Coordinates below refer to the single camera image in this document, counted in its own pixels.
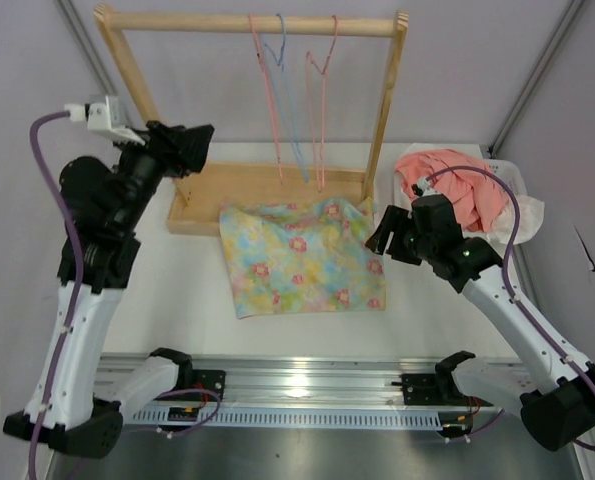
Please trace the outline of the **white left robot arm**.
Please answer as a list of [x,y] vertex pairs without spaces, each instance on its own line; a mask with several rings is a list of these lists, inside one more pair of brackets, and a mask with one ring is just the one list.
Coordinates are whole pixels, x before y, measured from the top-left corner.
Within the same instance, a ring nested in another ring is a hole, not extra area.
[[51,353],[26,407],[8,415],[5,434],[64,455],[100,459],[126,419],[149,402],[188,395],[203,400],[189,355],[157,348],[109,392],[93,392],[110,321],[126,290],[141,243],[136,226],[162,180],[199,173],[214,128],[147,123],[118,144],[116,165],[96,157],[69,162],[49,186],[64,216],[56,326]]

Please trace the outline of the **floral pastel skirt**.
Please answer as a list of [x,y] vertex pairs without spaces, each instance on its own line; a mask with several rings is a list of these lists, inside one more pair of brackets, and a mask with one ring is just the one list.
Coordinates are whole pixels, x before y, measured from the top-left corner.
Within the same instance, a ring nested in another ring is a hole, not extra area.
[[226,205],[219,231],[238,318],[386,306],[372,200]]

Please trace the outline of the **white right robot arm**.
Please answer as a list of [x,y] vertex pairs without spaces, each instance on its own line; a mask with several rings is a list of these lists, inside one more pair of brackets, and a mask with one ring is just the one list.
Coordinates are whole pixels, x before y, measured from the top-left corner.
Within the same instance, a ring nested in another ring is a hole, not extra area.
[[528,373],[520,378],[460,351],[435,366],[433,389],[441,401],[475,397],[497,406],[549,451],[579,444],[595,428],[595,363],[523,296],[507,260],[486,240],[463,235],[445,196],[420,197],[410,209],[388,206],[366,246],[406,264],[428,263],[487,317]]

